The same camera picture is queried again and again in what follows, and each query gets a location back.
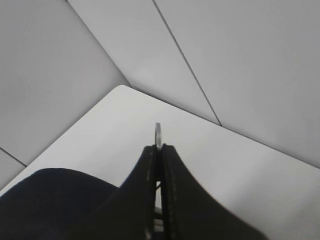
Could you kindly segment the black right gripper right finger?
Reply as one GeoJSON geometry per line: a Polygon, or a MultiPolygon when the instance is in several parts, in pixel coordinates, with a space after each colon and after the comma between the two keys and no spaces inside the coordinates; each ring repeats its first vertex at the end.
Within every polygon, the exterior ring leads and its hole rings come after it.
{"type": "Polygon", "coordinates": [[[216,201],[167,144],[161,149],[161,204],[166,240],[266,239],[216,201]]]}

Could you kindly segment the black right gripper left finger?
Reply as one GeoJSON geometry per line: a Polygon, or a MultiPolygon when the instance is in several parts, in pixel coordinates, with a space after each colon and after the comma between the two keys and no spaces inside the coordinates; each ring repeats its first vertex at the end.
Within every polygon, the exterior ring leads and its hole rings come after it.
{"type": "Polygon", "coordinates": [[[156,146],[146,146],[124,183],[74,229],[76,240],[150,240],[154,232],[156,146]]]}

